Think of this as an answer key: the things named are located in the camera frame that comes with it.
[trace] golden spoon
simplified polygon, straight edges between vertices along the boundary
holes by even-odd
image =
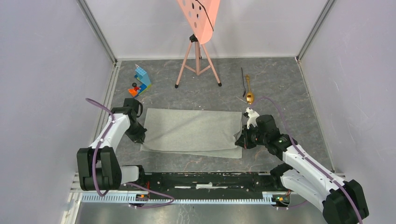
[[[246,95],[246,101],[248,104],[252,104],[255,100],[255,96],[253,95],[252,90],[250,89],[249,75],[245,75],[245,77],[246,77],[247,87],[249,88],[249,91],[247,92],[247,95]]]

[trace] pink tripod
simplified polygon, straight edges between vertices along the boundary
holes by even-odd
[[[196,65],[196,69],[193,69],[190,66],[185,64],[186,61],[187,61],[188,54],[190,53],[190,49],[191,49],[191,46],[192,46],[193,42],[195,43],[195,65]],[[192,36],[190,36],[190,44],[188,45],[188,49],[187,49],[186,55],[184,56],[182,68],[180,69],[179,77],[177,77],[175,88],[179,87],[180,78],[182,77],[183,70],[184,70],[185,67],[190,69],[191,71],[195,72],[195,74],[197,74],[197,76],[199,76],[200,74],[202,74],[202,72],[208,70],[209,68],[212,68],[214,76],[216,77],[216,80],[217,80],[217,84],[219,86],[221,86],[220,79],[217,76],[216,70],[214,69],[213,63],[212,63],[212,61],[211,61],[211,59],[209,57],[208,51],[206,50],[206,47],[205,47],[204,44],[202,44],[202,49],[204,49],[206,57],[208,58],[209,65],[208,65],[208,67],[206,67],[206,68],[201,70],[201,58],[202,57],[201,57],[200,44],[199,44],[198,39],[195,37],[194,34]]]

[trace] gray cloth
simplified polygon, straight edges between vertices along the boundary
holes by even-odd
[[[241,112],[149,108],[142,151],[241,158],[234,143],[242,129]]]

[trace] white wall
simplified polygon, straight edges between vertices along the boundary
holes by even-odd
[[[111,67],[76,1],[1,1],[0,223],[59,223]]]
[[[86,1],[116,57],[184,58],[192,30],[176,0]],[[222,0],[209,54],[296,56],[325,2]]]
[[[365,224],[395,223],[396,2],[339,0],[302,68],[336,168],[368,201]]]

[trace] blue building block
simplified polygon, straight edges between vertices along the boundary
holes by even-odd
[[[147,72],[144,69],[142,69],[141,67],[138,67],[135,69],[135,71],[136,71],[135,78],[137,80],[139,80],[141,83],[145,84],[146,86],[151,85],[149,75],[147,74]]]

